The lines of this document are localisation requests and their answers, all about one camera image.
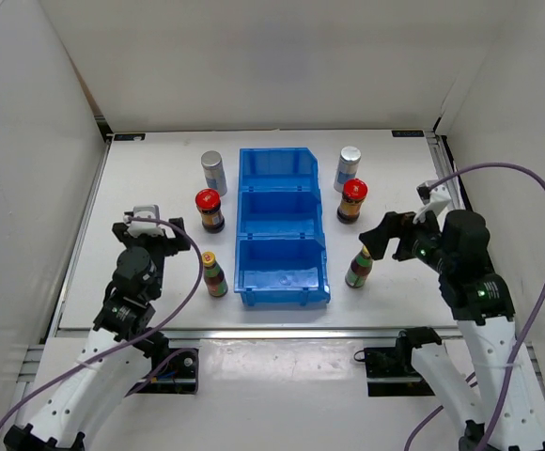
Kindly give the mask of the yellow-cap sauce bottle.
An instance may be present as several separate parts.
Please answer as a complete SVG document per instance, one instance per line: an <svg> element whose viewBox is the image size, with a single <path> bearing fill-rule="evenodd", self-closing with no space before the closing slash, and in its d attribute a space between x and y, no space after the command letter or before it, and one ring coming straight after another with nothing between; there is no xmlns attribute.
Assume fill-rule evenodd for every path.
<svg viewBox="0 0 545 451"><path fill-rule="evenodd" d="M209 295L215 298L225 296L228 291L226 276L215 254L211 251L204 252L201 259L204 268L203 280Z"/></svg>
<svg viewBox="0 0 545 451"><path fill-rule="evenodd" d="M351 261L345 275L345 282L350 288L361 288L372 271L373 259L363 245L360 252Z"/></svg>

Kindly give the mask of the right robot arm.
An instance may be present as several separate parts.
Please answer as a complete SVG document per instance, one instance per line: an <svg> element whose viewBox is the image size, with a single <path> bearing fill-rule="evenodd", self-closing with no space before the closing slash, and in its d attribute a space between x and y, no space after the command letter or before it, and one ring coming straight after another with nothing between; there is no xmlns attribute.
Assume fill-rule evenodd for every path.
<svg viewBox="0 0 545 451"><path fill-rule="evenodd" d="M399 372L419 374L441 402L459 434L460 450L545 450L545 425L536 405L540 387L527 350L516 340L515 310L505 280L493 272L485 219L452 210L442 224L427 212L386 213L359 236L371 257L418 259L438 274L441 296L469 351L477 387L472 389L429 327L401 331L394 352Z"/></svg>

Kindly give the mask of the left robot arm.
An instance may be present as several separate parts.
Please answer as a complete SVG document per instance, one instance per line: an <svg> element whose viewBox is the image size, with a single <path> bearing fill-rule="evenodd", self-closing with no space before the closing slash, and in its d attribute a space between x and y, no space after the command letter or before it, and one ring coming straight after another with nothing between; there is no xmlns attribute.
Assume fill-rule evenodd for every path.
<svg viewBox="0 0 545 451"><path fill-rule="evenodd" d="M53 392L25 425L8 429L7 450L89 449L123 398L142 390L177 356L161 328L149 323L162 295L166 259L195 246L182 218L163 221L135 209L112 231L125 248L76 364L39 388Z"/></svg>

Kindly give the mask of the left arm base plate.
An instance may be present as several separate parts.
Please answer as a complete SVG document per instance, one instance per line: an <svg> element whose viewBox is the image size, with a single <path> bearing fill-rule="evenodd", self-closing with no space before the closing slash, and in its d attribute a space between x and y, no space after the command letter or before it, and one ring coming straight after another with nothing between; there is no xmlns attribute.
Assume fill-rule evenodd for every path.
<svg viewBox="0 0 545 451"><path fill-rule="evenodd" d="M126 395L196 395L199 388L199 349L173 348Z"/></svg>

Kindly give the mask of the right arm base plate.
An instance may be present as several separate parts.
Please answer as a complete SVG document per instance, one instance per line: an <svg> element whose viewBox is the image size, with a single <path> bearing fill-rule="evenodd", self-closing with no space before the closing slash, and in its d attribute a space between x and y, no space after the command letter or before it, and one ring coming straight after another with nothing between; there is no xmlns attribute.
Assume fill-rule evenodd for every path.
<svg viewBox="0 0 545 451"><path fill-rule="evenodd" d="M394 348L363 348L353 361L365 366L369 397L433 397L434 392L419 373L406 367Z"/></svg>

